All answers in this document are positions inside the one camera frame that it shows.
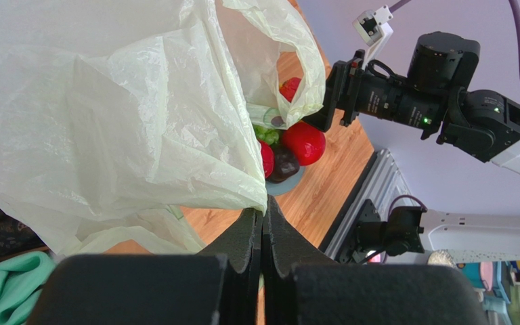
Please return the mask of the red ridged fruit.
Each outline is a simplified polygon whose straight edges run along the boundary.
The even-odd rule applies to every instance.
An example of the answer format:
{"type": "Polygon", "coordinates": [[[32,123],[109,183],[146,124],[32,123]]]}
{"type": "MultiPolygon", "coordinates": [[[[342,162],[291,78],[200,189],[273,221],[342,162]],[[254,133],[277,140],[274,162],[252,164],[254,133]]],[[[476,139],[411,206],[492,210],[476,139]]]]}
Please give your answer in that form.
{"type": "Polygon", "coordinates": [[[280,85],[279,92],[287,102],[292,102],[302,79],[292,77],[280,85]]]}

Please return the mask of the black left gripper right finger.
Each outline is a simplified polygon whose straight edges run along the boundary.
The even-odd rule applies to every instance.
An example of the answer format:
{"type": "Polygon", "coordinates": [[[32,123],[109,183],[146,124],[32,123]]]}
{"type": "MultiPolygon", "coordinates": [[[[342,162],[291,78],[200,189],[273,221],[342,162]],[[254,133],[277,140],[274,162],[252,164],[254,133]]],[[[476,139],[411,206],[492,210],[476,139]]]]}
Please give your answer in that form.
{"type": "Polygon", "coordinates": [[[439,265],[333,261],[267,200],[262,229],[267,324],[486,324],[469,281],[439,265]]]}

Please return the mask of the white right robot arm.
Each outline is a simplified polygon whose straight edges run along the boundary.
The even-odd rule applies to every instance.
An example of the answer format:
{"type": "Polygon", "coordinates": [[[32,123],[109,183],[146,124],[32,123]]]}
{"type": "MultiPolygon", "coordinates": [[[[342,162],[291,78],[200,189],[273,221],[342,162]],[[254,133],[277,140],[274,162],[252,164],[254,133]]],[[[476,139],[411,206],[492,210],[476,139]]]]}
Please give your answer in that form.
{"type": "Polygon", "coordinates": [[[305,122],[326,132],[336,110],[341,124],[360,114],[420,129],[481,162],[520,174],[520,104],[496,91],[469,91],[480,44],[447,32],[418,38],[406,75],[366,59],[361,49],[338,61],[326,79],[322,108],[305,122]]]}

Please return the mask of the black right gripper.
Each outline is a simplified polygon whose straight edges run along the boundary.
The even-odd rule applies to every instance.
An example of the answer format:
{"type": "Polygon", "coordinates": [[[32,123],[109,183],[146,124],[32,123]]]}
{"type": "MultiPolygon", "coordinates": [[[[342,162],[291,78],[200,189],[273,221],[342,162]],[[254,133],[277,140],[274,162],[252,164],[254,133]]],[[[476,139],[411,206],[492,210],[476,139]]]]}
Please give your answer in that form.
{"type": "Polygon", "coordinates": [[[303,118],[303,122],[317,130],[327,132],[332,126],[335,110],[343,111],[339,124],[350,126],[358,116],[355,108],[364,70],[366,51],[359,49],[349,61],[337,61],[333,64],[326,79],[326,88],[322,108],[303,118]]]}

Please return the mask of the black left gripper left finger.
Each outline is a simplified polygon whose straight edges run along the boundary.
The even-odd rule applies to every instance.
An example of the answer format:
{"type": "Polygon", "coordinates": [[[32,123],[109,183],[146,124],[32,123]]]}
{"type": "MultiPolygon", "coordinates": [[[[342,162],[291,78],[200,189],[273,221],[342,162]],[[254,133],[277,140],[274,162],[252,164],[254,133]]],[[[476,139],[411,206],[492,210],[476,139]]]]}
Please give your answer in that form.
{"type": "Polygon", "coordinates": [[[195,255],[76,255],[29,324],[254,324],[263,216],[245,209],[195,255]]]}

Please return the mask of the pale green plastic bag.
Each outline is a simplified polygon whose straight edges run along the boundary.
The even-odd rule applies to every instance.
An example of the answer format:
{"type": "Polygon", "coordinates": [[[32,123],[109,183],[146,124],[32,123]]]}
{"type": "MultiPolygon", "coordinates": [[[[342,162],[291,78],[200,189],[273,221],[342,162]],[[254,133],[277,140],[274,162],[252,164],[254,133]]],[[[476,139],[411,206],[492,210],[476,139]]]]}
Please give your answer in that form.
{"type": "Polygon", "coordinates": [[[253,125],[325,78],[287,1],[0,1],[0,208],[60,255],[199,251],[181,207],[265,211],[253,125]]]}

